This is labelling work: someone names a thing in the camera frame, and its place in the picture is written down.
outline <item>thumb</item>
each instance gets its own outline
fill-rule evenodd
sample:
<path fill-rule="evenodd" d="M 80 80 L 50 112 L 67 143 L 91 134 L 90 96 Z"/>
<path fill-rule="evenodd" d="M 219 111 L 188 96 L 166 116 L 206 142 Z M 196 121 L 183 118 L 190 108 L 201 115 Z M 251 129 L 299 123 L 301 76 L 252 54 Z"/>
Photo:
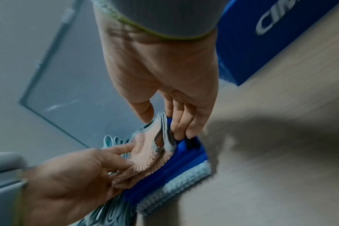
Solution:
<path fill-rule="evenodd" d="M 150 123 L 154 116 L 153 105 L 150 100 L 144 101 L 142 103 L 131 103 L 129 102 L 131 108 L 134 112 L 140 117 L 144 123 Z"/>

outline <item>white wall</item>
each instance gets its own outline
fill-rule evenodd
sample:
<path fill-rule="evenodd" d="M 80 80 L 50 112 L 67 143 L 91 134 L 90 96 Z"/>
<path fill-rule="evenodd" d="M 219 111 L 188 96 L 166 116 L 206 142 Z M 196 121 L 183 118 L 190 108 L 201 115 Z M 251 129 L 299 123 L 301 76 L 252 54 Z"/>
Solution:
<path fill-rule="evenodd" d="M 0 0 L 0 152 L 30 164 L 83 147 L 18 104 L 72 0 Z"/>

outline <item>person's left hand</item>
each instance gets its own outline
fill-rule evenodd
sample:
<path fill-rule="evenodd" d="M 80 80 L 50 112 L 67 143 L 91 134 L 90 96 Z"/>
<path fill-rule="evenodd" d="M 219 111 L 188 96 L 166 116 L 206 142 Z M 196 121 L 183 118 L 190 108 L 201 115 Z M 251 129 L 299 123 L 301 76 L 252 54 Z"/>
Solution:
<path fill-rule="evenodd" d="M 121 158 L 133 144 L 87 149 L 64 155 L 26 172 L 24 190 L 26 226 L 66 226 L 89 214 L 121 190 L 113 188 L 115 174 L 132 161 Z"/>

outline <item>gray sleeve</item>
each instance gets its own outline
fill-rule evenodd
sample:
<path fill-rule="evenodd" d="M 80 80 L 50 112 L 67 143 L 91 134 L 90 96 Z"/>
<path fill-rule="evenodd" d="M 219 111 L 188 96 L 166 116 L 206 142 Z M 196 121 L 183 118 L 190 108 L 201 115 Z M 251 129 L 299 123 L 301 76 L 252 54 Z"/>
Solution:
<path fill-rule="evenodd" d="M 0 226 L 19 225 L 24 159 L 15 153 L 0 153 Z"/>
<path fill-rule="evenodd" d="M 107 0 L 136 24 L 167 36 L 193 38 L 212 31 L 229 0 Z"/>

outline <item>floor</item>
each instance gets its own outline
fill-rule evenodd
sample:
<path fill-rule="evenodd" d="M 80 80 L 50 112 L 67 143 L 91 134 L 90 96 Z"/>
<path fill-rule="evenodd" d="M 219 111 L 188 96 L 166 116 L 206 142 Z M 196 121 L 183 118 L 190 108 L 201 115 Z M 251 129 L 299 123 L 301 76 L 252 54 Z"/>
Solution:
<path fill-rule="evenodd" d="M 222 88 L 201 140 L 213 176 L 136 225 L 339 226 L 339 6 Z"/>

